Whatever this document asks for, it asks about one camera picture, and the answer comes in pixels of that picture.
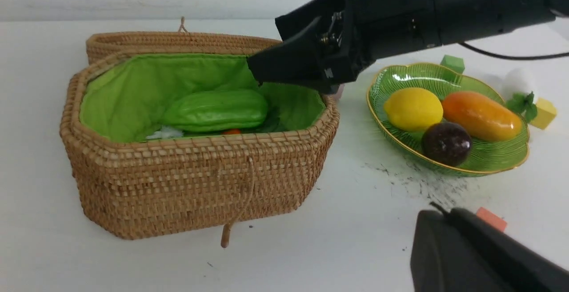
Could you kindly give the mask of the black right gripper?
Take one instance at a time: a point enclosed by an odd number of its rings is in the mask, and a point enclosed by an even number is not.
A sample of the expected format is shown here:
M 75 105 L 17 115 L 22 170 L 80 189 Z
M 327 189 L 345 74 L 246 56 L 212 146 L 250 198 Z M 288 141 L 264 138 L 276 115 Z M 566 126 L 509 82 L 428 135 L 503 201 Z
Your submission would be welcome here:
M 378 59 L 442 45 L 437 0 L 311 0 L 275 18 L 282 43 L 247 57 L 260 84 L 337 93 Z

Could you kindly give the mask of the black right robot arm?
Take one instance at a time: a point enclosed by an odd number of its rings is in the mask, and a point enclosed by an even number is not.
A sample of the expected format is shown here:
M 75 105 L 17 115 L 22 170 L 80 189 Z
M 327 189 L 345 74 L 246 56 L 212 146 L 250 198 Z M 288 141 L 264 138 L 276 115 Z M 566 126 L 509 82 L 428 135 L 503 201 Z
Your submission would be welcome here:
M 334 94 L 376 60 L 568 16 L 568 0 L 312 0 L 276 18 L 282 43 L 247 58 L 255 80 Z

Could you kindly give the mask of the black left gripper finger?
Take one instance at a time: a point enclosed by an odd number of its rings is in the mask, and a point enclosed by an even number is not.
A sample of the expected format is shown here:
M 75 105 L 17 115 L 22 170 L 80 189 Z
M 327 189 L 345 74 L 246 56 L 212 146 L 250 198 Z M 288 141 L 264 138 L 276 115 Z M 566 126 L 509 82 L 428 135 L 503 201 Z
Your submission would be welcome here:
M 421 210 L 410 257 L 416 292 L 566 292 L 569 273 L 464 208 Z

